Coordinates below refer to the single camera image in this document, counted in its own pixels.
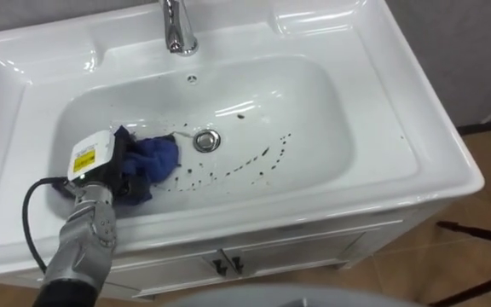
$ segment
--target sink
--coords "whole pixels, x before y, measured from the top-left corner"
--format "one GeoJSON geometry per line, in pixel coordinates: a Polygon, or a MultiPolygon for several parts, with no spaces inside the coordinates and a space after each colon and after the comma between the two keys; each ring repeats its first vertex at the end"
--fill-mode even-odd
{"type": "MultiPolygon", "coordinates": [[[[120,217],[224,206],[310,188],[346,172],[354,150],[331,79],[298,56],[162,73],[74,97],[58,121],[49,173],[66,173],[73,145],[85,136],[120,125],[138,139],[172,133],[181,164],[152,187],[151,201],[118,207],[120,217]],[[217,131],[222,143],[200,153],[192,136],[206,128],[217,131]]],[[[56,210],[71,208],[52,198],[56,210]]]]}
{"type": "MultiPolygon", "coordinates": [[[[483,180],[385,2],[197,0],[199,50],[171,55],[158,4],[0,32],[0,263],[29,261],[21,201],[73,144],[173,134],[180,165],[117,207],[118,250],[412,206],[483,180]],[[215,130],[221,145],[194,148],[215,130]]],[[[72,202],[41,187],[53,254],[72,202]]]]}

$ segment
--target wooden floor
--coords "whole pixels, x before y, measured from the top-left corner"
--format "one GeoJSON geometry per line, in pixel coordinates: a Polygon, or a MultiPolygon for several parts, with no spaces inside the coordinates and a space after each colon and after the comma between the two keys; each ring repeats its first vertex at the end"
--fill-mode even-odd
{"type": "MultiPolygon", "coordinates": [[[[437,220],[451,220],[491,229],[491,132],[465,137],[486,178],[486,187],[452,204],[445,211],[420,224],[416,229],[364,260],[352,269],[305,269],[259,277],[218,287],[243,283],[294,282],[348,287],[429,303],[491,278],[491,243],[435,227],[437,220]]],[[[100,299],[99,307],[158,306],[183,295],[204,291],[201,287],[158,296],[153,303],[130,303],[100,299]]],[[[31,306],[36,291],[0,285],[1,306],[31,306]]],[[[491,293],[461,304],[491,307],[491,293]]]]}

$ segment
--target drain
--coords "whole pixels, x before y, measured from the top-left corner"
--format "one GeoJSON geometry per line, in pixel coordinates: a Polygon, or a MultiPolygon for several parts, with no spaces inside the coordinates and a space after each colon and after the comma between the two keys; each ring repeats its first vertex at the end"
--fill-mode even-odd
{"type": "Polygon", "coordinates": [[[221,136],[215,130],[205,129],[193,137],[193,145],[201,153],[210,153],[221,145],[221,136]]]}

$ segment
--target blue cloth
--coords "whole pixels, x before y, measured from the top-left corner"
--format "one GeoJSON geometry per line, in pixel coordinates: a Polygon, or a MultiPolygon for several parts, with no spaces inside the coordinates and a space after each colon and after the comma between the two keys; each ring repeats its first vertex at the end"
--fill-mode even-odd
{"type": "MultiPolygon", "coordinates": [[[[150,185],[163,182],[176,169],[179,149],[174,136],[159,136],[136,141],[123,126],[118,128],[115,136],[126,138],[129,144],[122,165],[124,175],[141,177],[150,185]]],[[[138,205],[152,197],[147,190],[141,201],[129,205],[138,205]]]]}

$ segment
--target wall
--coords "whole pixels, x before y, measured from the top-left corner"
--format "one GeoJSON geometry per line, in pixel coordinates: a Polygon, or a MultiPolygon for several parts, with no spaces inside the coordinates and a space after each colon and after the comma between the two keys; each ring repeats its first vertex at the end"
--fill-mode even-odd
{"type": "Polygon", "coordinates": [[[491,114],[491,0],[388,0],[455,125],[491,114]]]}
{"type": "MultiPolygon", "coordinates": [[[[149,2],[0,0],[0,31],[149,2]]],[[[491,114],[491,0],[387,2],[453,122],[486,119],[491,114]]]]}

